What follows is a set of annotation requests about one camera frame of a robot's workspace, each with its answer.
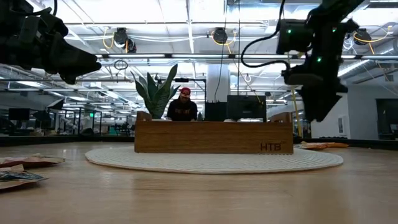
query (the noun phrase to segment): snake plant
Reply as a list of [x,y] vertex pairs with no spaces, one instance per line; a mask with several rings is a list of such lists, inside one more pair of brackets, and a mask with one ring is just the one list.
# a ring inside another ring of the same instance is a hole
[[147,78],[138,75],[139,78],[131,72],[136,83],[136,89],[138,94],[144,99],[145,106],[148,109],[150,115],[154,119],[162,118],[167,103],[176,94],[178,88],[172,86],[172,81],[177,74],[178,65],[174,65],[169,72],[169,75],[165,82],[161,85],[157,85],[152,76],[147,73]]

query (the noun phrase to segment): woven rug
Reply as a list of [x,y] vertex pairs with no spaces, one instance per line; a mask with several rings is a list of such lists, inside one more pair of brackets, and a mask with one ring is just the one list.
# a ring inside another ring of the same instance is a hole
[[338,166],[343,158],[325,152],[294,149],[293,155],[150,154],[134,147],[96,149],[86,153],[95,164],[135,170],[189,174],[257,174]]

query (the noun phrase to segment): pipe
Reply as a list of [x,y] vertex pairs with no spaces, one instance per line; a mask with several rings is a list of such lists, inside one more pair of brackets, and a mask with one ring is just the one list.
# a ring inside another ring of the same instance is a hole
[[[378,46],[374,53],[376,55],[397,55],[398,54],[398,39],[392,39],[381,46]],[[356,76],[357,74],[370,71],[377,67],[375,60],[362,60],[360,62],[352,63],[340,67],[339,74],[342,80],[347,80]]]

